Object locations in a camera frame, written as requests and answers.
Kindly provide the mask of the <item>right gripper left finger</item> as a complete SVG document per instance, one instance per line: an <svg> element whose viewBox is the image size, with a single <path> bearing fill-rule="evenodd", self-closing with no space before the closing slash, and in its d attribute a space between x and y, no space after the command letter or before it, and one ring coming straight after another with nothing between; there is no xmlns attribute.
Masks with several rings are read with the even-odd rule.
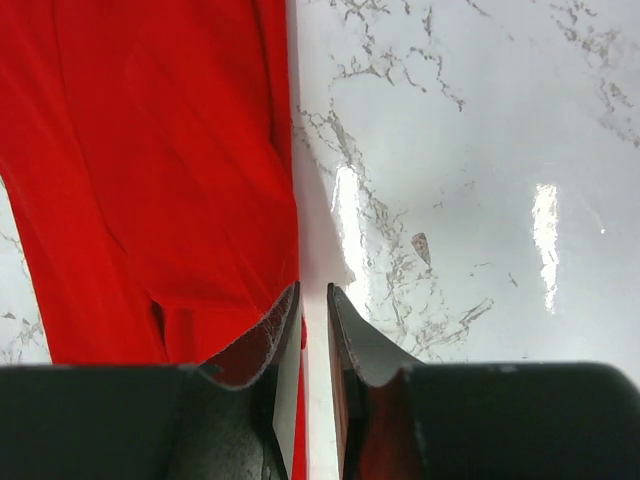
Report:
<svg viewBox="0 0 640 480"><path fill-rule="evenodd" d="M293 475L302 320L300 285L191 378L184 413L187 479Z"/></svg>

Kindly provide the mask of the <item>red t shirt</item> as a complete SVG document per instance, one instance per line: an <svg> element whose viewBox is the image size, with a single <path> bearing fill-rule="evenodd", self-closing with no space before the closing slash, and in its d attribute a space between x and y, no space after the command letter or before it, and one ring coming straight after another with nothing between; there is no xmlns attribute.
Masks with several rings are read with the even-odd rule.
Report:
<svg viewBox="0 0 640 480"><path fill-rule="evenodd" d="M3 2L1 175L52 359L2 477L187 479L193 374L299 283L285 3Z"/></svg>

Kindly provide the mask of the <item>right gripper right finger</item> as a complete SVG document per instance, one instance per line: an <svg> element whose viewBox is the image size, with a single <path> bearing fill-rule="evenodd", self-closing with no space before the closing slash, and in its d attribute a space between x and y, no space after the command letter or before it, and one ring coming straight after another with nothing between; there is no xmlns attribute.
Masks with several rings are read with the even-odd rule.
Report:
<svg viewBox="0 0 640 480"><path fill-rule="evenodd" d="M334 283L327 309L339 477L410 479L420 467L403 369L418 360L367 322Z"/></svg>

